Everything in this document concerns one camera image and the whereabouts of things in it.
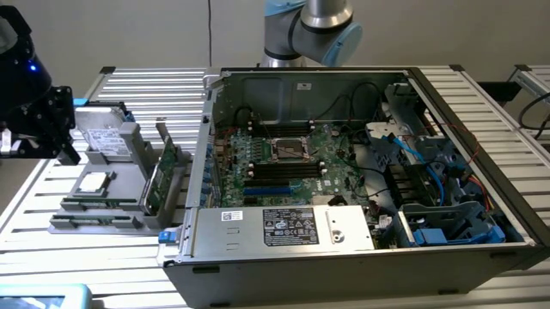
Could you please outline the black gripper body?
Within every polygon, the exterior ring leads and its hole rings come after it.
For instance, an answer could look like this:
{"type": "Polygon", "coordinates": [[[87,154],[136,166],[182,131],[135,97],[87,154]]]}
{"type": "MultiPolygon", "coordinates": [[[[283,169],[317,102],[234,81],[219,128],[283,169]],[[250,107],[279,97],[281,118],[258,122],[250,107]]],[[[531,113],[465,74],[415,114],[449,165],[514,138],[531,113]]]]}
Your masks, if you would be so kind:
{"type": "Polygon", "coordinates": [[[2,158],[58,159],[76,127],[72,89],[55,86],[15,6],[2,7],[2,158]]]}

